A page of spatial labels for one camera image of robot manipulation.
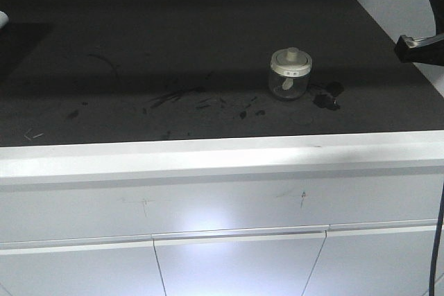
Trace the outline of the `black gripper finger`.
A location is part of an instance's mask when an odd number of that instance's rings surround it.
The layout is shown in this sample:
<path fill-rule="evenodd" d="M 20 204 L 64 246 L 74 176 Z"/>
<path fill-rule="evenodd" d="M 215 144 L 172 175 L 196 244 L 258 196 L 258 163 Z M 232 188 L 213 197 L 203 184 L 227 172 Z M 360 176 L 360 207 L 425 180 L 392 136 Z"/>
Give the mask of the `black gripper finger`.
<path fill-rule="evenodd" d="M 429 3 L 434 15 L 436 34 L 438 35 L 443 33 L 444 0 L 429 0 Z"/>
<path fill-rule="evenodd" d="M 443 34 L 413 38 L 401 35 L 394 52 L 403 63 L 443 66 Z"/>

